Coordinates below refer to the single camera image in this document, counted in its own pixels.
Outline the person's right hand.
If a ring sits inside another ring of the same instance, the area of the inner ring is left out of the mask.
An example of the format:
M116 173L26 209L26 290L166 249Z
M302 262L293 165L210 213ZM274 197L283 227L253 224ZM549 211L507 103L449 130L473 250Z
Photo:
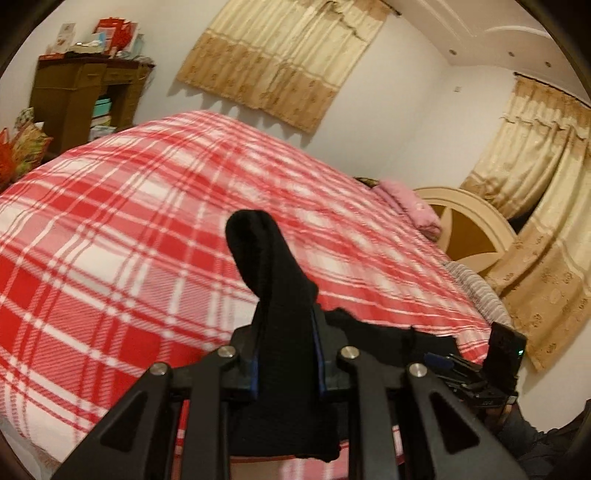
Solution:
M482 409L478 413L479 420L489 430L501 428L513 411L514 404L505 404L499 407Z

